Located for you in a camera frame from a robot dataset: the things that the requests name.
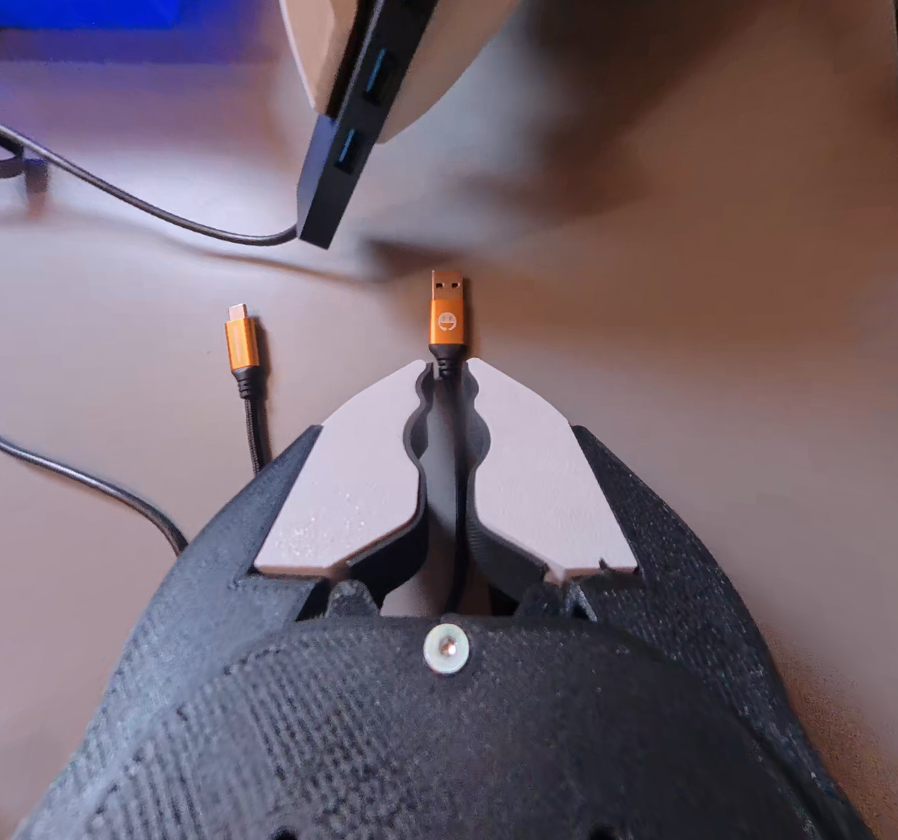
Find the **slim black USB hub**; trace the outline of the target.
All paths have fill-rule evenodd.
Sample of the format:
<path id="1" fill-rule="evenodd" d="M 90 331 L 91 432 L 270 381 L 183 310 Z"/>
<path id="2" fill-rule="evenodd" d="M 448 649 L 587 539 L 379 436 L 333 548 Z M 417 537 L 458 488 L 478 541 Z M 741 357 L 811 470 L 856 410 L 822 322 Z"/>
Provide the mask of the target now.
<path id="1" fill-rule="evenodd" d="M 357 0 L 325 114 L 297 187 L 297 237 L 327 249 L 438 0 Z"/>

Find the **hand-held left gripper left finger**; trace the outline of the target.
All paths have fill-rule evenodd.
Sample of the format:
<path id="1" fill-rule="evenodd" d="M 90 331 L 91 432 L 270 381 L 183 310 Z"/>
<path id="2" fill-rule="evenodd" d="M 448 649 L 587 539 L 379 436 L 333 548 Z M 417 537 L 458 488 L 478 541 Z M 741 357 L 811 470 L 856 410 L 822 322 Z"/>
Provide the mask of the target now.
<path id="1" fill-rule="evenodd" d="M 254 561 L 267 576 L 345 579 L 381 606 L 428 553 L 430 363 L 414 360 L 320 426 Z"/>

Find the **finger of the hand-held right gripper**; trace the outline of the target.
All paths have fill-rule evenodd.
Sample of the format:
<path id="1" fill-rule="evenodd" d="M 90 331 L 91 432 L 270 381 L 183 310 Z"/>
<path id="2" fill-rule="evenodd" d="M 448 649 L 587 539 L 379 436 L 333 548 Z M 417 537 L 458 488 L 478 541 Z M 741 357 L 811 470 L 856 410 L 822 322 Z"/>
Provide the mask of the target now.
<path id="1" fill-rule="evenodd" d="M 386 143 L 421 118 L 522 0 L 438 0 L 381 132 Z"/>
<path id="2" fill-rule="evenodd" d="M 310 105 L 327 112 L 358 0 L 278 0 Z"/>

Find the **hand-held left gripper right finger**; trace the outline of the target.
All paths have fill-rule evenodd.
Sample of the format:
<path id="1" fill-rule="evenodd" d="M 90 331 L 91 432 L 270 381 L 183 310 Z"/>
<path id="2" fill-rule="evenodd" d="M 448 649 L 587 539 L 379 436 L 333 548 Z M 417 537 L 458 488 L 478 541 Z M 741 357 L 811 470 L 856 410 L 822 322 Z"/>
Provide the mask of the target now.
<path id="1" fill-rule="evenodd" d="M 521 604 L 534 587 L 638 582 L 620 520 L 567 418 L 481 358 L 463 370 L 466 534 L 490 590 Z"/>

